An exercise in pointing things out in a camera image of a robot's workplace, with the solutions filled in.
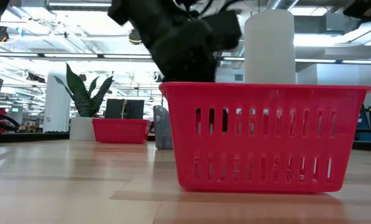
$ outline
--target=white planter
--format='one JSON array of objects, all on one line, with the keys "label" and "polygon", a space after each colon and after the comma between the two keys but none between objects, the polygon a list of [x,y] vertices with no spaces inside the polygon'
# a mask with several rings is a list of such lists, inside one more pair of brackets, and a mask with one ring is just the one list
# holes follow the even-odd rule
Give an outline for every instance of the white planter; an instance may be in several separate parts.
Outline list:
[{"label": "white planter", "polygon": [[95,141],[93,119],[95,118],[72,118],[69,139],[74,141]]}]

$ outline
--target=red plastic basket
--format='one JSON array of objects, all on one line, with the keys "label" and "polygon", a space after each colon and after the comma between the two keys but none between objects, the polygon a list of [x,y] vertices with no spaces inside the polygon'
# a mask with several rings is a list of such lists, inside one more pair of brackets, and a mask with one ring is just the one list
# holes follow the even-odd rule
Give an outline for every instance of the red plastic basket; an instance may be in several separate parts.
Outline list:
[{"label": "red plastic basket", "polygon": [[141,119],[94,119],[97,142],[144,143],[148,138],[150,122]]},{"label": "red plastic basket", "polygon": [[333,192],[371,87],[173,82],[160,90],[182,187]]}]

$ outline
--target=ceiling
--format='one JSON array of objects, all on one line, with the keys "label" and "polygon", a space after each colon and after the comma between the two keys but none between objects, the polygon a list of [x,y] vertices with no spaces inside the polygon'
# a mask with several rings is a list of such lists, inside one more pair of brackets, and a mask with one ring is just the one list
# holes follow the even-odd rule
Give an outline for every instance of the ceiling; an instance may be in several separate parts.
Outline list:
[{"label": "ceiling", "polygon": [[[132,54],[145,55],[149,54],[143,45],[133,45],[128,39],[129,32],[132,29],[130,23],[124,26],[117,25],[110,19],[104,11],[85,11],[82,7],[62,8],[63,10],[47,10],[45,7],[27,5],[27,2],[42,2],[45,1],[30,1],[23,0],[21,6],[11,4],[5,13],[2,15],[0,26],[8,27],[9,40],[0,42],[0,52],[32,52],[43,54]],[[110,1],[98,1],[97,3],[105,3],[108,7]],[[82,0],[49,0],[50,4],[73,4],[84,3],[90,4],[89,1]],[[211,9],[207,14],[216,12],[225,0],[214,1]],[[322,0],[301,0],[291,12],[296,16],[315,16],[322,17],[328,10],[336,11],[344,1],[322,1]],[[196,10],[204,8],[206,1],[201,1],[195,6]],[[256,14],[265,9],[267,1],[254,0],[242,1],[234,4],[232,8],[239,9],[239,23],[243,26],[244,22],[250,17],[250,13]],[[302,45],[296,47],[296,56],[298,58],[339,58],[347,59],[371,58],[371,47],[362,46],[361,44],[353,44],[350,46],[342,45],[342,47],[327,47],[324,45],[314,46],[318,40],[323,40],[331,37],[321,34],[308,34],[307,36],[299,36],[299,39],[311,39],[311,43],[307,46]],[[242,56],[243,42],[241,41],[238,48],[230,51],[231,56]],[[128,96],[138,99],[144,99],[150,102],[146,106],[146,111],[152,114],[152,106],[160,105],[162,96],[157,89],[158,83],[154,80],[154,74],[159,72],[157,66],[152,62],[118,62],[118,61],[94,61],[82,60],[76,58],[66,61],[72,70],[77,74],[85,74],[87,76],[86,86],[96,77],[99,78],[98,86],[103,80],[113,75],[115,82],[112,84],[112,93],[108,94],[108,98],[125,98]],[[48,73],[59,62],[51,62],[48,60],[35,59],[20,59],[0,57],[0,78],[4,80],[4,89],[1,98],[7,98],[2,101],[2,105],[8,105],[15,102],[15,97],[21,97],[19,100],[28,106],[28,111],[43,111],[43,103],[45,96],[45,84],[37,83],[28,79],[29,72],[47,79]],[[230,67],[239,68],[241,64],[230,64]],[[37,102],[39,109],[32,110],[32,105]]]}]

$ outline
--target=desk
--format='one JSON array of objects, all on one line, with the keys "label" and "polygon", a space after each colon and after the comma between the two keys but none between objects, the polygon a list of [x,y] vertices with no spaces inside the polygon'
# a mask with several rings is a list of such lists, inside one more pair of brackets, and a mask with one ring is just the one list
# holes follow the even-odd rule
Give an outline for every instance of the desk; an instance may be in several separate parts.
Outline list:
[{"label": "desk", "polygon": [[0,224],[371,224],[371,152],[352,151],[343,189],[321,195],[185,192],[155,143],[0,144]]}]

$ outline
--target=white pillar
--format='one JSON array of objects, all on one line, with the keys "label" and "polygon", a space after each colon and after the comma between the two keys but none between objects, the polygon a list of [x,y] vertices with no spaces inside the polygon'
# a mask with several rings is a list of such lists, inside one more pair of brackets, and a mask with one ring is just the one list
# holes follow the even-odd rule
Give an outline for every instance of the white pillar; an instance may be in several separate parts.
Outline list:
[{"label": "white pillar", "polygon": [[245,23],[245,82],[296,83],[294,16],[266,10]]},{"label": "white pillar", "polygon": [[70,96],[54,78],[56,76],[66,84],[66,64],[65,62],[51,62],[51,64],[47,77],[43,132],[67,132],[69,131]]}]

